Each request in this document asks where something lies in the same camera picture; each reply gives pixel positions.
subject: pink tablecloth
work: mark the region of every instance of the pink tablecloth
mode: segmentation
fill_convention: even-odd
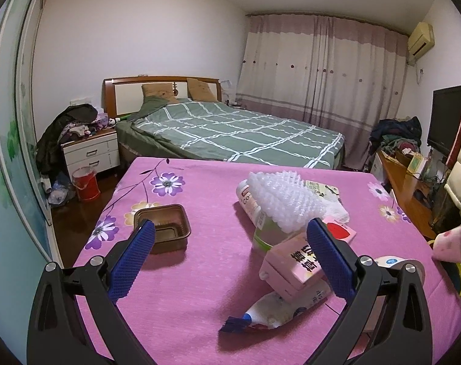
[[[106,255],[117,241],[129,237],[136,209],[154,202],[179,203],[191,224],[187,251],[150,255],[129,295],[117,304],[142,345],[159,365],[303,364],[337,319],[342,299],[332,296],[270,332],[217,333],[228,316],[241,316],[271,291],[258,277],[262,259],[251,252],[254,226],[237,203],[237,184],[250,171],[285,168],[171,159],[160,163],[157,173],[140,174],[160,161],[134,161],[100,217],[103,232],[91,236],[76,265]],[[358,255],[416,258],[424,264],[436,362],[461,330],[461,300],[442,267],[432,262],[424,238],[372,175],[293,170],[304,179],[339,188],[351,216],[349,225],[358,233],[351,244]],[[171,194],[159,189],[158,176],[163,174],[173,178]],[[80,308],[95,347],[109,356],[84,299]]]

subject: plaid blanket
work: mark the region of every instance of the plaid blanket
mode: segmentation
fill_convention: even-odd
[[[202,159],[332,169],[344,136],[221,103],[170,104],[134,122]]]

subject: air conditioner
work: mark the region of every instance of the air conditioner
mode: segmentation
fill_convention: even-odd
[[[418,23],[408,40],[408,64],[415,65],[416,61],[434,46],[433,26],[426,22]]]

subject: pink carton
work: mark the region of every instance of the pink carton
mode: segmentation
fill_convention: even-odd
[[[350,243],[356,234],[333,218],[326,217],[323,221],[336,239]],[[323,276],[320,263],[306,239],[306,232],[273,246],[266,253],[259,270],[261,280],[265,280],[287,302],[299,297]]]

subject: headboard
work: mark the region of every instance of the headboard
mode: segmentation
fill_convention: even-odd
[[[124,116],[139,111],[143,94],[141,86],[151,82],[172,82],[175,97],[188,97],[187,78],[206,82],[219,102],[222,101],[222,89],[218,79],[200,77],[123,77],[105,79],[102,85],[102,102],[109,118]]]

